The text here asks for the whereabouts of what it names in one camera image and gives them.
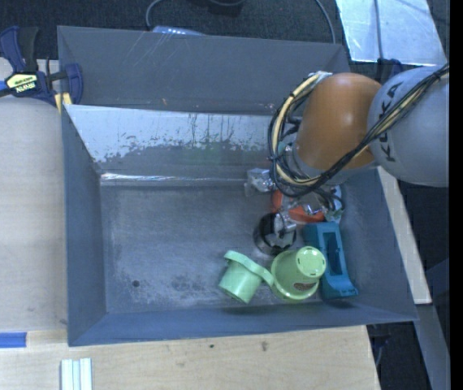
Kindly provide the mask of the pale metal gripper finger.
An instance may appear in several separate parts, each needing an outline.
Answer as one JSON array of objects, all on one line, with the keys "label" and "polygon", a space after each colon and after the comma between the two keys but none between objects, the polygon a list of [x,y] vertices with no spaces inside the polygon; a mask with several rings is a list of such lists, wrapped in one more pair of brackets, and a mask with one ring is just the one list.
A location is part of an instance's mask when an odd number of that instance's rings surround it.
[{"label": "pale metal gripper finger", "polygon": [[275,213],[273,217],[273,233],[277,239],[293,238],[296,235],[296,223],[287,214]]}]

